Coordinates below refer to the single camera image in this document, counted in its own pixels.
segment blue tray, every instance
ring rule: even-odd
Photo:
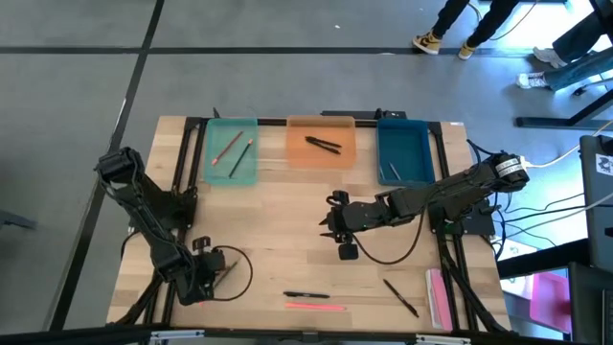
[[[434,182],[428,124],[424,121],[377,121],[376,155],[376,174],[381,185],[422,187]],[[396,178],[390,163],[396,168],[400,180]]]
[[[237,141],[213,165],[215,159],[237,134]],[[258,120],[211,119],[206,129],[207,146],[204,154],[204,181],[212,185],[246,186],[258,181]],[[237,170],[229,177],[249,139],[253,144],[240,160]]]

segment black cable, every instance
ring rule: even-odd
[[[496,210],[496,212],[498,213],[498,216],[500,216],[500,219],[502,220],[500,222],[500,224],[502,225],[502,241],[500,242],[500,249],[495,255],[496,261],[498,261],[498,258],[500,258],[500,256],[502,255],[502,251],[505,247],[505,241],[507,240],[507,229],[506,229],[505,218],[502,216],[502,212],[500,212],[500,210]]]
[[[596,207],[613,207],[613,205],[598,205]],[[564,212],[564,211],[572,211],[572,210],[577,210],[577,209],[581,209],[581,208],[585,208],[585,205],[567,207],[567,208],[558,209],[558,210],[552,210],[552,211],[539,212],[539,213],[527,215],[527,216],[520,217],[520,218],[510,219],[510,220],[507,220],[505,222],[506,223],[510,223],[512,221],[519,221],[519,220],[523,220],[523,219],[529,219],[529,218],[532,218],[532,217],[544,216],[544,215],[549,215],[549,214],[558,213],[558,212]]]
[[[413,240],[413,244],[411,244],[411,247],[409,248],[409,251],[406,252],[406,254],[404,254],[403,256],[401,256],[400,258],[390,261],[390,262],[384,262],[381,261],[377,258],[375,258],[374,256],[372,256],[368,251],[366,251],[366,249],[364,248],[364,246],[362,245],[362,242],[360,242],[360,240],[357,238],[357,236],[352,233],[352,237],[355,240],[355,242],[357,243],[357,246],[360,247],[360,249],[362,250],[362,252],[364,253],[364,255],[366,255],[369,259],[371,259],[372,261],[376,262],[377,264],[380,265],[395,265],[398,263],[401,263],[402,261],[404,261],[406,258],[409,257],[409,255],[411,255],[411,253],[413,253],[413,250],[415,249],[415,247],[418,244],[418,239],[420,238],[420,234],[421,234],[421,225],[423,224],[423,216],[425,215],[425,206],[423,207],[423,209],[421,210],[421,214],[420,214],[420,225],[418,225],[418,233],[415,235],[415,239]]]
[[[505,207],[505,211],[503,211],[504,213],[507,213],[507,210],[509,210],[509,207],[511,207],[512,199],[513,199],[513,192],[510,192],[509,198],[507,199],[507,207]]]
[[[127,242],[136,234],[138,234],[139,232],[136,231],[136,229],[134,229],[134,231],[132,231],[131,234],[127,235],[127,237],[124,239],[124,241],[122,242],[122,249],[120,252],[120,260],[124,258],[124,252],[125,252],[125,245],[127,244]]]
[[[528,235],[528,236],[532,236],[532,237],[534,237],[534,238],[536,238],[536,239],[545,240],[545,241],[549,242],[549,243],[550,243],[552,246],[557,246],[557,245],[556,245],[556,244],[555,244],[553,241],[551,241],[550,239],[548,239],[548,238],[546,238],[546,237],[542,237],[542,236],[538,236],[538,235],[535,235],[535,234],[529,233],[527,230],[524,230],[523,228],[521,228],[521,227],[519,227],[519,226],[517,226],[517,225],[513,225],[513,224],[506,224],[506,225],[508,225],[508,226],[510,226],[510,227],[513,227],[513,228],[515,228],[515,229],[520,230],[520,231],[518,231],[518,232],[516,232],[516,233],[514,233],[514,234],[508,235],[508,236],[507,236],[507,239],[508,239],[508,238],[511,238],[511,237],[513,237],[513,236],[519,235],[519,234],[526,234],[526,235]],[[500,240],[498,240],[498,241],[494,241],[492,244],[500,244],[500,242],[499,242],[499,241],[500,241]]]
[[[481,151],[481,152],[483,152],[483,153],[485,153],[485,154],[489,154],[489,155],[493,155],[493,154],[495,154],[495,153],[493,153],[493,152],[490,152],[490,151],[488,151],[488,150],[485,150],[485,149],[481,148],[481,147],[480,147],[480,146],[478,146],[477,144],[473,143],[473,142],[472,142],[470,139],[466,139],[466,141],[467,141],[467,142],[468,142],[468,144],[469,144],[469,145],[471,145],[471,146],[472,146],[474,149],[477,149],[477,150],[479,150],[479,151]]]
[[[232,245],[218,245],[216,247],[213,248],[213,250],[219,249],[219,248],[227,248],[227,249],[232,249],[237,251],[240,255],[242,255],[245,260],[247,261],[247,264],[249,265],[249,282],[247,282],[247,286],[245,287],[245,289],[243,291],[241,291],[238,295],[234,296],[234,297],[230,297],[230,298],[214,298],[212,299],[212,301],[217,301],[217,302],[230,302],[230,301],[234,301],[237,298],[241,297],[243,294],[245,294],[245,292],[247,292],[247,290],[251,287],[251,282],[253,281],[253,265],[251,264],[251,260],[249,260],[249,257],[247,256],[247,254],[245,254],[245,252],[243,252],[242,250],[232,246]]]
[[[556,200],[556,201],[550,202],[550,203],[548,203],[548,204],[547,204],[547,206],[545,206],[545,208],[544,208],[544,209],[540,209],[540,210],[535,209],[535,208],[532,208],[532,207],[520,207],[520,208],[517,208],[517,209],[514,209],[514,210],[510,210],[510,211],[508,211],[508,212],[507,212],[507,211],[505,211],[505,213],[506,213],[506,214],[511,214],[511,213],[514,213],[514,212],[517,212],[517,211],[522,211],[522,210],[535,211],[535,212],[547,211],[547,209],[549,208],[549,206],[555,205],[555,204],[557,204],[557,203],[559,203],[559,202],[568,201],[568,200],[570,200],[570,199],[574,199],[575,197],[577,197],[577,196],[582,196],[582,195],[583,195],[583,193],[581,193],[581,194],[577,194],[577,195],[573,195],[573,196],[569,196],[569,197],[565,197],[565,198],[563,198],[563,199],[560,199],[560,200]]]

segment sneaker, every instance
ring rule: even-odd
[[[427,54],[438,55],[439,49],[441,48],[441,40],[434,37],[434,34],[430,31],[427,34],[413,38],[413,45]]]
[[[477,49],[477,47],[475,48],[468,47],[468,44],[464,42],[464,44],[462,45],[462,49],[460,49],[460,53],[458,53],[458,58],[466,60],[472,57],[472,53],[475,52],[475,49]]]
[[[568,63],[564,62],[557,55],[556,51],[547,48],[547,49],[538,49],[536,47],[533,48],[534,57],[539,61],[543,61],[545,63],[551,64],[554,68],[560,68],[566,66]]]
[[[549,86],[545,80],[545,72],[521,73],[517,75],[517,80],[515,82],[517,83],[517,86],[523,89]]]

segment wooden table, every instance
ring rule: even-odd
[[[181,143],[184,117],[160,118],[147,174],[168,190]],[[442,123],[450,173],[471,166],[465,128]],[[329,211],[326,196],[345,190],[352,201],[374,201],[374,194],[389,187],[376,181],[375,130],[356,130],[357,160],[350,170],[291,170],[284,159],[284,126],[261,126],[259,181],[251,187],[215,187],[202,180],[197,184],[199,201],[193,228],[186,243],[209,236],[213,245],[229,244],[244,249],[254,265],[254,279],[247,293],[232,302],[205,302],[188,307],[174,303],[171,324],[193,328],[236,328],[261,330],[319,330],[339,332],[436,332],[433,329],[426,293],[425,271],[440,267],[435,237],[424,228],[413,254],[392,266],[375,264],[360,255],[356,261],[341,262],[337,244],[319,234],[327,232],[318,222]],[[437,179],[441,171],[434,139],[430,148]],[[416,235],[418,219],[396,228],[381,228],[359,234],[365,247],[381,260],[392,260],[406,252]],[[463,239],[472,288],[497,321],[508,328],[509,318],[491,248],[479,237]],[[227,262],[238,258],[225,251]],[[127,244],[107,320],[123,316],[148,285],[152,264],[145,240],[135,236]],[[216,289],[216,297],[240,292],[248,278],[242,259]],[[413,316],[385,287],[389,280],[416,307]],[[347,307],[346,311],[288,310],[284,290],[323,292],[326,303]],[[161,319],[166,295],[162,287],[154,320]],[[466,328],[462,294],[456,287],[459,318]],[[303,302],[318,302],[303,299]]]

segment white sneaker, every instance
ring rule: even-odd
[[[559,58],[556,51],[551,48],[538,49],[534,47],[533,53],[535,58],[538,58],[538,60],[543,61],[545,63],[551,64],[554,68],[564,67],[568,64],[564,62],[561,58]]]
[[[545,72],[521,73],[517,75],[517,80],[515,82],[517,83],[517,86],[523,89],[549,86],[545,80]]]

